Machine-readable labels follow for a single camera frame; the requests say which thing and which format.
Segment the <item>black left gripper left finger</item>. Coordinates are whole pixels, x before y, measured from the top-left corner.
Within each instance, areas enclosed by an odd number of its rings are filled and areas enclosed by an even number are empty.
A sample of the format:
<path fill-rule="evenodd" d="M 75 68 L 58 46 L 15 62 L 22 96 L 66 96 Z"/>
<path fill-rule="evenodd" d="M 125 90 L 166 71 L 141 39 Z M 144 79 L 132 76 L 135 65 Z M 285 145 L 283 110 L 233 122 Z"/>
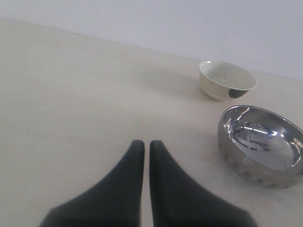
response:
<path fill-rule="evenodd" d="M 138 227 L 145 147 L 133 140 L 116 166 L 96 185 L 46 215 L 42 227 Z"/>

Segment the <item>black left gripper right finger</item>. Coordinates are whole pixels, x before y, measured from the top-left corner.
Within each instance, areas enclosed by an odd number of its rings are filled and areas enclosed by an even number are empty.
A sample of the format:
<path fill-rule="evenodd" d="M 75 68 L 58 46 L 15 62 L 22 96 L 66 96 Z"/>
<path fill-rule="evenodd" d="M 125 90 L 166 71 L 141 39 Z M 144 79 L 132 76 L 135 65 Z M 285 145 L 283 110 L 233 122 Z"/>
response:
<path fill-rule="evenodd" d="M 164 143 L 150 143 L 150 195 L 155 227 L 256 227 L 245 210 L 212 194 L 175 161 Z"/>

